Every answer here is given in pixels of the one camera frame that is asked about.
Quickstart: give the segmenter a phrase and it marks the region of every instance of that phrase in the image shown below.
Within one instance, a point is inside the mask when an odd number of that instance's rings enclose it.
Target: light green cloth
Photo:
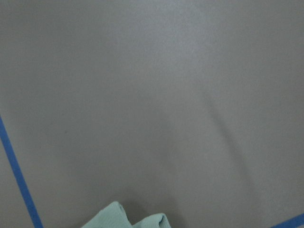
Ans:
[[[122,205],[113,202],[82,228],[171,228],[165,214],[155,214],[134,224],[129,222]]]

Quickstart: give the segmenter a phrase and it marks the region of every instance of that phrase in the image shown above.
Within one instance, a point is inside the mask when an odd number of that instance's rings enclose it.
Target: blue tape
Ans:
[[[21,195],[23,197],[23,200],[25,202],[25,205],[27,206],[30,218],[32,219],[33,225],[35,228],[43,228],[43,225],[41,223],[40,217],[37,213],[34,201],[30,195],[29,189],[27,187],[27,184],[24,180],[24,177],[22,175],[20,166],[18,164],[16,155],[14,153],[14,150],[10,144],[9,136],[5,130],[2,118],[0,116],[0,137],[1,141],[5,150],[5,153],[8,157],[8,160],[10,162],[11,169],[13,170],[13,173],[15,175],[15,179],[17,181],[17,184],[19,186],[19,190],[21,192]]]
[[[304,225],[304,214],[296,216],[271,228],[296,228],[301,225]]]

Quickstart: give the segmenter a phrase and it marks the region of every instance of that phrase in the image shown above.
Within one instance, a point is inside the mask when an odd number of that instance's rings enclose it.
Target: fabric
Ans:
[[[115,201],[82,228],[171,228],[171,226],[163,213],[148,216],[132,226],[122,205]]]

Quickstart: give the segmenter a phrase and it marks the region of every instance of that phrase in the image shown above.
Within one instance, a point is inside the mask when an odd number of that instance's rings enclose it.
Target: cloth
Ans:
[[[165,214],[148,216],[131,225],[122,205],[115,201],[101,210],[82,228],[171,228]]]

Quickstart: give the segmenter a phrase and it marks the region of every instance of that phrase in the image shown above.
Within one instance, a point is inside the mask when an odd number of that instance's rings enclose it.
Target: gray floor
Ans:
[[[45,228],[304,213],[304,1],[2,1],[0,112]],[[32,227],[0,147],[0,227]]]

